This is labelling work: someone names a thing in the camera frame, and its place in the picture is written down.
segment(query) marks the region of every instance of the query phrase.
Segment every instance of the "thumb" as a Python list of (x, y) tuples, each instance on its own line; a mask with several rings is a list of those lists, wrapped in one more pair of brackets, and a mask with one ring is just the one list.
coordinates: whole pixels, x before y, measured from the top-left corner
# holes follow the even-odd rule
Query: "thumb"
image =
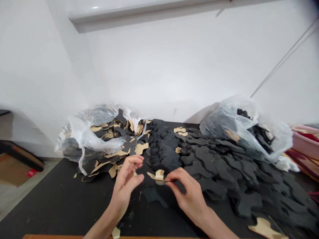
[(179, 188), (176, 186), (176, 184), (173, 182), (167, 182), (166, 185), (172, 189), (172, 191), (177, 199), (177, 202), (180, 202), (183, 199), (183, 195), (180, 192)]
[(138, 185), (141, 184), (141, 182), (143, 182), (143, 180), (144, 180), (143, 174), (139, 174), (137, 176), (131, 177), (125, 185), (125, 190), (128, 193), (131, 193)]

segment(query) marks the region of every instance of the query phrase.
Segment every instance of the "cardboard box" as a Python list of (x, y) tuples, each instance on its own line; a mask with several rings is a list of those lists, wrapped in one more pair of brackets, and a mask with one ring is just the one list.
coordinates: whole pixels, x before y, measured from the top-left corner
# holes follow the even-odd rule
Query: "cardboard box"
[(0, 154), (0, 184), (20, 186), (37, 173), (36, 170), (8, 155)]
[(0, 141), (0, 184), (20, 186), (37, 172), (44, 163), (31, 152), (10, 141)]

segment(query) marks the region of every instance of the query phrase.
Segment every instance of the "left hand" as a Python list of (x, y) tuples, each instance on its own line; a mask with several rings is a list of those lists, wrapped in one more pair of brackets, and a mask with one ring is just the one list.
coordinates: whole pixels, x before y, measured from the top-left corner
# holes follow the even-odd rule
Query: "left hand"
[(143, 166), (144, 157), (129, 156), (117, 174), (111, 202), (108, 206), (113, 215), (120, 220), (129, 205), (132, 191), (144, 180), (144, 175), (134, 176), (135, 170)]

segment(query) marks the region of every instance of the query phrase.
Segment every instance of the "red label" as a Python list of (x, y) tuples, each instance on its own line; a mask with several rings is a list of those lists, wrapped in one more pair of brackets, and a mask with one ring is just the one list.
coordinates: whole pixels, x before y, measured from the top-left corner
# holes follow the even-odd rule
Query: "red label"
[(29, 172), (27, 172), (27, 176), (29, 178), (32, 178), (38, 171), (35, 169), (31, 169)]

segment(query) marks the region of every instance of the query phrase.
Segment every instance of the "pink plastic container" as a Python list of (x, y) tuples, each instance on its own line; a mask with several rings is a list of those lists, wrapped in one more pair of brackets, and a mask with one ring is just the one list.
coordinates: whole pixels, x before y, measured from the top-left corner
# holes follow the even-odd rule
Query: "pink plastic container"
[(292, 148), (308, 157), (319, 160), (319, 143), (298, 134), (296, 132), (297, 129), (306, 130), (311, 134), (319, 134), (319, 129), (311, 128), (304, 125), (294, 125), (292, 128)]

